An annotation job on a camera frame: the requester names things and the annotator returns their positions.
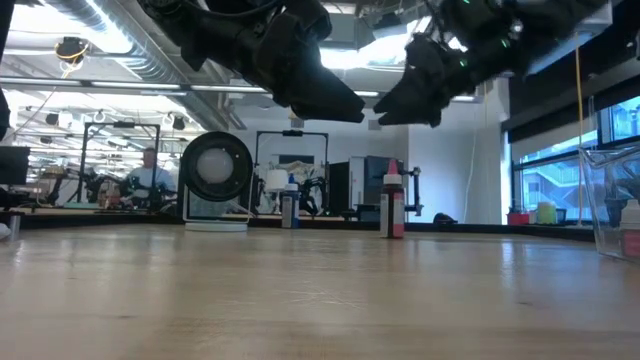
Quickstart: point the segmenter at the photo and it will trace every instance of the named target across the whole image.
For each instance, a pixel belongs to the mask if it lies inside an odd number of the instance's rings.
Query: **table surface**
[[[0,358],[638,359],[640,267],[529,237],[127,225],[0,244]]]

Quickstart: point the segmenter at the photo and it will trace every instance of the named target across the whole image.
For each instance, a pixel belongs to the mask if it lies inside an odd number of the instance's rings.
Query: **bottle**
[[[622,232],[622,255],[627,258],[640,259],[640,204],[631,199],[622,210],[620,220]]]
[[[380,196],[380,234],[387,239],[404,237],[404,186],[398,174],[395,160],[389,162],[389,170],[383,177]]]
[[[300,216],[300,193],[293,174],[289,175],[289,183],[282,193],[282,228],[297,229]]]

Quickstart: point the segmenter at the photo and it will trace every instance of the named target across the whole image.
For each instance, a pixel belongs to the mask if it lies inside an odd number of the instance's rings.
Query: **man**
[[[136,177],[140,182],[140,185],[144,187],[151,187],[151,180],[153,179],[153,164],[156,157],[156,150],[154,148],[146,148],[142,153],[142,167],[137,169],[133,169],[129,175],[127,175],[127,180],[130,181],[131,178]],[[171,174],[158,166],[156,168],[156,188],[164,185],[164,187],[169,191],[176,191],[176,185],[173,181],[173,177]],[[149,192],[146,190],[136,190],[133,194],[135,197],[146,198],[149,196]]]

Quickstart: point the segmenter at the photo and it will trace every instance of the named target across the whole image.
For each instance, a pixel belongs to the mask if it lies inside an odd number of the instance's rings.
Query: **computer monitor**
[[[31,148],[0,146],[0,185],[25,185]]]

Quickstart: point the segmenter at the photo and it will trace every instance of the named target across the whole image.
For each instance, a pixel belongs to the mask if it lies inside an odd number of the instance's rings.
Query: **ketchup bottle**
[[[395,160],[383,178],[380,196],[380,234],[387,239],[404,237],[404,186]]]

